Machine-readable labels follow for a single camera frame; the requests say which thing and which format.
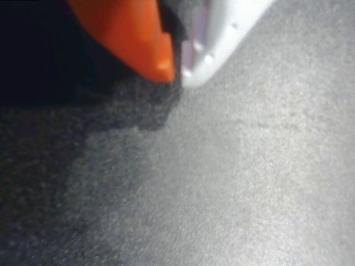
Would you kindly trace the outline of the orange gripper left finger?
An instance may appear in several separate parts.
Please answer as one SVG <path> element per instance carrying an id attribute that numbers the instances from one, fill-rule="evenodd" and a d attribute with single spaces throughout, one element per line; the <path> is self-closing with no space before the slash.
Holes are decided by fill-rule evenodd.
<path id="1" fill-rule="evenodd" d="M 84 30 L 138 74 L 156 82 L 174 80 L 173 42 L 163 31 L 157 1 L 68 3 Z"/>

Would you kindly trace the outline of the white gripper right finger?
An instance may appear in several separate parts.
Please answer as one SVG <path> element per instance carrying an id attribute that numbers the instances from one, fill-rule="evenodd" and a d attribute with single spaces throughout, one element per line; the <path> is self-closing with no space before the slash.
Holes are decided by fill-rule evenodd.
<path id="1" fill-rule="evenodd" d="M 192 13 L 192 34 L 181 45 L 181 85 L 198 88 L 226 63 L 272 0 L 204 1 Z"/>

